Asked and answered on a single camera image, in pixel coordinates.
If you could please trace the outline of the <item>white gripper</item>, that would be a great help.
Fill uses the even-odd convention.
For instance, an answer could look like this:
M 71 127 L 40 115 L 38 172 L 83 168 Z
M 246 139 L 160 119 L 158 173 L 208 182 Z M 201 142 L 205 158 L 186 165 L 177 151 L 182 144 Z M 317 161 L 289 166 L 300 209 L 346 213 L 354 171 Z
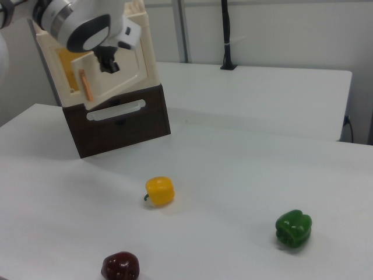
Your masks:
M 122 16 L 120 30 L 115 35 L 117 47 L 126 50 L 135 49 L 140 42 L 141 33 L 142 28 L 138 24 Z M 94 49 L 94 54 L 100 64 L 101 72 L 113 74 L 120 70 L 119 65 L 115 61 L 115 53 L 116 50 L 111 50 L 108 54 L 108 48 L 102 46 Z

